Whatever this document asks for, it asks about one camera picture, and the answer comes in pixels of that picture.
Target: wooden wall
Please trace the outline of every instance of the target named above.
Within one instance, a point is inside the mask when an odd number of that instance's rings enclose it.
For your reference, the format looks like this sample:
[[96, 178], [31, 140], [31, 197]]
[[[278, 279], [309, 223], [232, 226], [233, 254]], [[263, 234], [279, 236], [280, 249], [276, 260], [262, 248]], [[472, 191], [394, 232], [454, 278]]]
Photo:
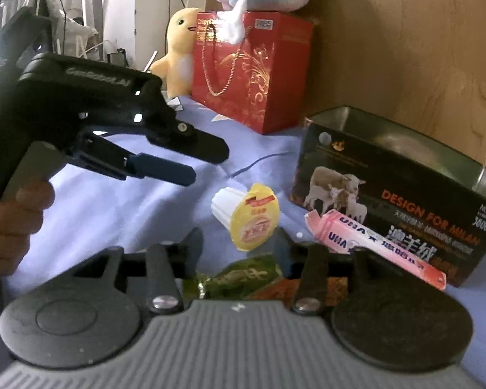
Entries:
[[486, 0], [311, 0], [298, 13], [317, 24], [307, 112], [353, 105], [484, 159]]

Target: blue cloth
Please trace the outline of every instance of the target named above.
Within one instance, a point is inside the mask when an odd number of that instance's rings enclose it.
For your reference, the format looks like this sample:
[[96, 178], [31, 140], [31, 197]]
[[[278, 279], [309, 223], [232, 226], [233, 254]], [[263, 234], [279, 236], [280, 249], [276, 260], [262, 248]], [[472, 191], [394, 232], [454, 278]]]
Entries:
[[[213, 196], [224, 187], [270, 186], [279, 199], [280, 225], [294, 240], [309, 240], [305, 211], [289, 201], [301, 146], [298, 128], [261, 136], [235, 121], [212, 121], [212, 111], [182, 98], [183, 121], [221, 136], [231, 149], [222, 165], [210, 165], [152, 146], [141, 136], [109, 139], [131, 152], [146, 152], [193, 166], [198, 178], [188, 188], [153, 179], [126, 182], [66, 166], [52, 179], [56, 202], [45, 215], [42, 230], [32, 237], [31, 250], [18, 271], [6, 279], [13, 296], [30, 290], [109, 246], [135, 252], [150, 244], [177, 242], [201, 227], [205, 247], [198, 270], [214, 274], [246, 254], [236, 250], [228, 232], [211, 214]], [[486, 257], [462, 288], [447, 292], [472, 314], [475, 334], [463, 367], [486, 386]]]

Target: black box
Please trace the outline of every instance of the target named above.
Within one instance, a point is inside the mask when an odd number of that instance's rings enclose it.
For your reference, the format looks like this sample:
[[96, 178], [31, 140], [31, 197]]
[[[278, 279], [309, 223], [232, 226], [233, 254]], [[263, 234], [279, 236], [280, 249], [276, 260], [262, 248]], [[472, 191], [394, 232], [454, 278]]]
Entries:
[[442, 270], [452, 285], [464, 282], [486, 253], [481, 164], [351, 107], [316, 114], [305, 129], [294, 203], [319, 214], [323, 205], [336, 208]]

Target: barcode label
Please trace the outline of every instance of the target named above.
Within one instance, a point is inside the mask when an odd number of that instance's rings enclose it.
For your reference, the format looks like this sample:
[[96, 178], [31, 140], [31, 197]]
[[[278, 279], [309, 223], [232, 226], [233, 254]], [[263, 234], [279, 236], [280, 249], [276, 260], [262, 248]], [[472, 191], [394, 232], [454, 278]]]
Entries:
[[273, 20], [256, 19], [254, 27], [256, 29], [272, 30], [273, 29]]

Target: ribbed gray surface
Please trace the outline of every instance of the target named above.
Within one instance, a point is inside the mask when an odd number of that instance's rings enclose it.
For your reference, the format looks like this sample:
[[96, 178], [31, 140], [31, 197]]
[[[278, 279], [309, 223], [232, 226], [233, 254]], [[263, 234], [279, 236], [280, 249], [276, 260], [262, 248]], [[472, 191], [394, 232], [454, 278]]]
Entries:
[[419, 375], [375, 369], [341, 348], [321, 319], [279, 301], [236, 305], [195, 301], [183, 314], [155, 318], [131, 349], [86, 370], [16, 363], [0, 389], [481, 389], [457, 366]]

